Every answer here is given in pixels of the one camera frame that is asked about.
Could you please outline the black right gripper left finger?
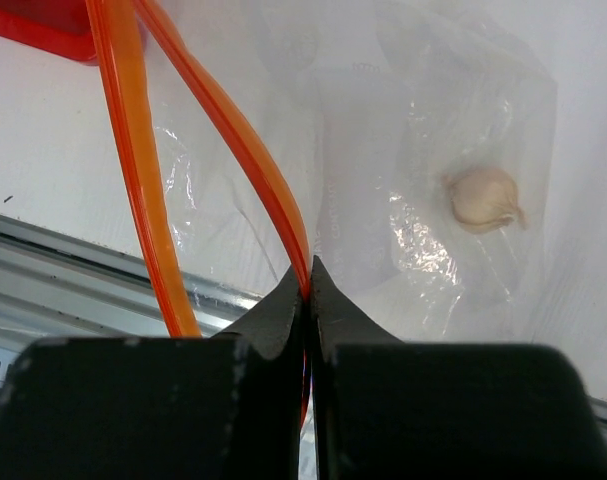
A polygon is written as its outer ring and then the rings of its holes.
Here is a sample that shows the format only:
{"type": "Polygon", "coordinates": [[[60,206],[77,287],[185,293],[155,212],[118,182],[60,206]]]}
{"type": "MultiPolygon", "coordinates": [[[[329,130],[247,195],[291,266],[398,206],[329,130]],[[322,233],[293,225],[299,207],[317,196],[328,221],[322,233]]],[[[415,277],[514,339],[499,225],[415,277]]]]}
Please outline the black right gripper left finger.
{"type": "Polygon", "coordinates": [[[0,479],[294,479],[293,272],[208,339],[44,338],[0,391],[0,479]]]}

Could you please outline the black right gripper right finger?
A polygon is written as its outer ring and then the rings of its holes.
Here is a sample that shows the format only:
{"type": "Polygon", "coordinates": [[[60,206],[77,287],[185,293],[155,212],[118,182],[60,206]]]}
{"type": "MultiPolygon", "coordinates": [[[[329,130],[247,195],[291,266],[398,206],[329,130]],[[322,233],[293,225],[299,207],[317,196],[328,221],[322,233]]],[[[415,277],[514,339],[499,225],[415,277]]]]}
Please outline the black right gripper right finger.
{"type": "Polygon", "coordinates": [[[607,479],[607,444],[561,352],[404,342],[311,273],[321,479],[607,479]]]}

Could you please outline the garlic bulb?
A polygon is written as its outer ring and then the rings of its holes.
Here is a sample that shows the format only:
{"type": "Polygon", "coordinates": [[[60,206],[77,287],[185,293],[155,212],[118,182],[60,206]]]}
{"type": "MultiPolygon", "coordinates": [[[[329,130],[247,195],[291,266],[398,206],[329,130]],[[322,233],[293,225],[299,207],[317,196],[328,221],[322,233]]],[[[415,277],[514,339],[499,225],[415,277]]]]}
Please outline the garlic bulb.
{"type": "Polygon", "coordinates": [[[485,234],[517,222],[528,228],[519,205],[515,180],[505,170],[477,166],[457,175],[444,175],[452,214],[458,225],[472,234],[485,234]]]}

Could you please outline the clear zip top bag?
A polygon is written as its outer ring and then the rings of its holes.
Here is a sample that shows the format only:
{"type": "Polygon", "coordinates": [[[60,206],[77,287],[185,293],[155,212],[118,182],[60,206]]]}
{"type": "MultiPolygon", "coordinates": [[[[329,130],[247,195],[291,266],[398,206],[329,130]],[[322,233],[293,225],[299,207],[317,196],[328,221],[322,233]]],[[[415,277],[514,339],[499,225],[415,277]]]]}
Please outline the clear zip top bag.
{"type": "Polygon", "coordinates": [[[268,291],[319,258],[408,340],[528,341],[556,85],[482,1],[91,1],[118,157],[168,332],[181,273],[268,291]],[[498,167],[528,228],[462,229],[444,175],[498,167]]]}

